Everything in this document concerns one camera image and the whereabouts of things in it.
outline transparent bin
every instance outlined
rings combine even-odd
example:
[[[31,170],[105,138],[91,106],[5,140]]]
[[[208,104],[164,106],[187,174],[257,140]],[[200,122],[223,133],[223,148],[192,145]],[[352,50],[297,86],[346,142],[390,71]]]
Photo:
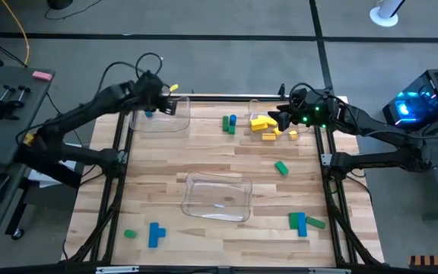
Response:
[[[251,214],[251,180],[215,174],[190,173],[182,212],[222,221],[247,221]]]
[[[288,102],[278,102],[278,105],[280,105],[280,104],[288,104]],[[278,110],[276,109],[276,107],[271,105],[271,102],[262,103],[258,100],[253,99],[248,104],[248,111],[249,111],[249,121],[251,121],[252,119],[258,118],[258,116],[260,116],[260,115],[269,116],[268,111],[278,111]],[[255,132],[253,132],[251,129],[249,129],[249,132],[251,133],[250,134],[251,139],[253,141],[263,142],[262,134],[263,133],[273,133],[273,129],[276,127],[277,126],[268,126],[267,129],[263,129],[263,130],[259,130],[259,131],[255,131]],[[290,139],[289,132],[292,132],[292,131],[296,131],[298,134],[298,138],[299,138],[300,134],[307,132],[308,129],[307,128],[301,129],[299,127],[299,125],[295,126],[294,124],[290,124],[288,129],[283,131],[281,135],[276,136],[275,141],[264,141],[264,142],[277,142],[277,141],[297,142],[297,140]]]
[[[189,136],[190,99],[180,97],[177,102],[175,115],[167,115],[155,111],[152,117],[146,117],[145,112],[134,111],[129,126],[140,133],[141,138],[180,138]]]

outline pink eraser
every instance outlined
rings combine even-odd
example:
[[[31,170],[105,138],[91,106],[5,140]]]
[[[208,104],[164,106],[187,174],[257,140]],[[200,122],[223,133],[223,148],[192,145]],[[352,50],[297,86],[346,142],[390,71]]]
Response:
[[[34,72],[32,76],[36,79],[50,81],[52,80],[52,75],[45,72]]]

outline wooden tabletop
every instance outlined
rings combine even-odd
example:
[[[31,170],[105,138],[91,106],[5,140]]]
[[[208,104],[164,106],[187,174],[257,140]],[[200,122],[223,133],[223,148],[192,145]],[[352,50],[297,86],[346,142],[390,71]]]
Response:
[[[263,106],[274,109],[277,104]],[[237,115],[235,135],[222,131],[222,116],[231,114]],[[92,148],[111,147],[117,117],[108,115],[97,120]],[[248,119],[248,103],[198,102],[192,103],[187,138],[150,139],[135,133],[113,264],[335,265],[313,129],[300,134],[295,142],[256,142],[250,138]],[[300,131],[304,130],[306,128],[301,126]],[[338,151],[357,153],[354,136],[340,132],[335,132],[334,136]],[[290,170],[286,177],[275,169],[276,161],[283,161]],[[87,177],[99,172],[93,170]],[[189,172],[249,178],[252,181],[249,220],[237,223],[183,214],[180,205]],[[96,179],[79,189],[65,244],[69,254],[75,253],[96,225],[103,182],[103,178]],[[372,255],[383,261],[368,194],[350,180],[344,181],[344,190],[354,232]],[[290,212],[305,212],[320,219],[326,222],[326,229],[308,225],[308,236],[298,237],[297,231],[289,229],[287,216]],[[158,222],[167,230],[167,236],[161,238],[158,248],[154,249],[148,248],[151,222]],[[126,229],[137,231],[138,236],[135,239],[124,237]],[[347,258],[344,234],[340,232],[340,235],[344,258]]]

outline yellow block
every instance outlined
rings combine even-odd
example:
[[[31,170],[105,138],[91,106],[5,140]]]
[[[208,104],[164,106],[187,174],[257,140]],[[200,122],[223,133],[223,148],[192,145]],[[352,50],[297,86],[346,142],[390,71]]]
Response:
[[[276,141],[277,136],[274,133],[263,133],[262,140],[263,141]]]
[[[292,130],[288,133],[290,136],[290,140],[295,141],[298,139],[298,133],[295,130]]]
[[[268,125],[262,119],[252,119],[249,123],[251,123],[252,131],[259,131],[268,128]]]
[[[269,126],[276,126],[277,125],[277,121],[275,121],[275,119],[268,117],[268,116],[258,115],[258,119],[262,119]]]
[[[259,130],[263,130],[263,129],[267,129],[267,128],[268,128],[268,125],[266,123],[261,123],[261,124],[258,124],[256,126],[251,126],[252,131],[259,131]]]
[[[276,135],[281,135],[281,133],[283,133],[283,132],[281,132],[280,129],[278,129],[278,128],[274,128],[273,133]]]

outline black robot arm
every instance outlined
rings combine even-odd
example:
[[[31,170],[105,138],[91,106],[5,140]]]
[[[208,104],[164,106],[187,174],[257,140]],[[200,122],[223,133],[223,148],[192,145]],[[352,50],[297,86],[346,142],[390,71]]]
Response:
[[[31,146],[22,149],[54,162],[71,160],[86,165],[97,164],[108,177],[117,177],[127,158],[124,153],[112,148],[95,151],[66,145],[63,142],[65,134],[109,113],[159,110],[174,115],[176,102],[163,96],[162,88],[163,82],[150,72],[144,72],[135,83],[127,81],[104,88],[90,102],[45,121]]]
[[[337,152],[323,155],[322,164],[331,168],[332,176],[344,179],[356,168],[401,167],[412,172],[430,168],[430,150],[421,139],[413,139],[403,129],[371,118],[364,110],[346,104],[329,91],[299,89],[290,93],[290,103],[268,114],[277,120],[279,129],[290,123],[319,126],[350,135],[370,136],[396,147],[396,151],[371,155]]]

